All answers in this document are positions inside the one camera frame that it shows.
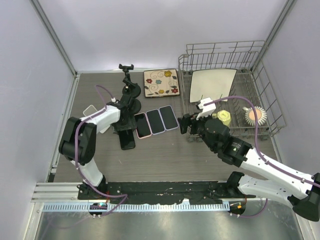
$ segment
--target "phone case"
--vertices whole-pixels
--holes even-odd
[[[136,115],[139,115],[139,114],[144,114],[145,115],[146,122],[148,123],[149,129],[150,129],[150,135],[144,136],[144,137],[139,137],[137,129],[135,130],[135,132],[136,132],[136,136],[137,136],[138,139],[145,139],[145,138],[148,138],[148,137],[152,136],[152,131],[151,131],[151,127],[150,127],[150,123],[149,123],[147,114],[145,112],[140,112],[140,113],[138,113]]]
[[[152,112],[152,111],[154,111],[154,110],[157,110],[157,111],[159,112],[159,109],[153,109],[153,110],[150,110],[150,111],[146,111],[146,112],[145,112],[145,115],[146,115],[146,118],[148,119],[148,122],[150,122],[150,121],[149,121],[149,118],[148,118],[147,113],[148,113],[148,112]],[[151,126],[150,126],[150,130],[151,130],[151,134],[152,134],[152,135],[163,134],[163,133],[166,131],[166,128],[165,128],[165,125],[164,125],[164,120],[162,119],[162,116],[161,116],[160,112],[159,112],[159,116],[160,116],[160,119],[161,119],[161,122],[162,122],[163,129],[164,129],[164,130],[161,131],[161,132],[153,133],[153,132],[152,132],[152,129],[151,129]]]
[[[170,108],[171,108],[171,110],[172,110],[173,116],[174,116],[175,121],[176,121],[176,124],[177,124],[177,126],[176,126],[176,127],[174,127],[174,128],[170,128],[170,129],[167,129],[167,128],[166,128],[166,125],[165,125],[164,119],[163,119],[163,117],[162,117],[162,115],[161,115],[161,112],[160,112],[160,109],[165,108],[165,107],[170,107]],[[162,107],[160,107],[160,108],[159,108],[159,113],[160,113],[160,116],[161,116],[161,119],[162,119],[162,123],[163,123],[164,129],[165,129],[166,131],[170,131],[170,130],[174,130],[174,129],[179,128],[179,122],[178,122],[178,120],[177,120],[177,118],[176,118],[175,112],[174,112],[174,110],[173,110],[173,108],[172,108],[172,106],[171,106],[171,105],[167,105],[167,106],[162,106]]]

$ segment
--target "wall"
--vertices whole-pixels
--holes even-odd
[[[0,233],[21,240],[73,77],[28,0],[1,1],[0,22]]]
[[[78,71],[176,68],[186,44],[265,40],[286,0],[40,0]]]
[[[282,160],[312,175],[320,172],[318,9],[320,1],[297,1],[264,58],[287,120],[276,136]],[[320,224],[311,224],[320,239]]]

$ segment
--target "metal wire basket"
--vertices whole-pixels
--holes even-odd
[[[194,71],[206,69],[237,69],[230,96],[248,98],[255,106],[267,113],[267,122],[258,127],[261,139],[273,136],[286,126],[281,107],[277,101],[269,76],[260,59],[260,51],[265,47],[262,40],[187,44],[186,54],[178,59],[179,84],[183,114],[199,112],[195,103],[190,103],[191,80]],[[215,112],[227,110],[231,114],[230,134],[253,137],[255,129],[245,121],[243,107],[247,102],[239,99],[216,104]]]

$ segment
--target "gray floor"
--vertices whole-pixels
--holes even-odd
[[[248,201],[246,214],[264,202]],[[37,240],[301,240],[292,210],[270,201],[254,218],[236,218],[225,211],[112,213],[101,219],[87,212],[44,212]]]
[[[117,99],[122,96],[124,83],[123,73],[90,73],[80,76],[71,116],[83,117],[83,110],[94,105],[98,110],[103,103],[94,85],[108,88]],[[143,86],[143,73],[131,73],[131,80]],[[182,115],[182,104],[179,96],[145,98],[143,89],[138,97],[141,101],[141,112],[171,105],[175,115]],[[136,147],[123,151],[119,138],[108,130],[98,134],[94,159],[100,171],[112,182],[135,181],[225,181],[233,171],[240,171],[258,177],[256,174],[241,170],[223,163],[204,143],[187,142],[186,136],[179,129],[167,131],[145,139],[138,139]],[[246,139],[253,144],[253,139]],[[259,142],[261,151],[276,159],[270,140]],[[60,157],[55,182],[81,182],[74,166],[63,156]]]

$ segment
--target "floral pattern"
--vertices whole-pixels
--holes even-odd
[[[149,70],[143,75],[146,98],[180,95],[177,70]]]
[[[177,88],[171,89],[171,92],[173,92],[174,94],[176,94],[178,92]]]
[[[166,78],[171,77],[172,72],[169,71],[169,70],[168,70],[168,71],[165,71],[165,72],[164,72],[164,75],[165,75]]]

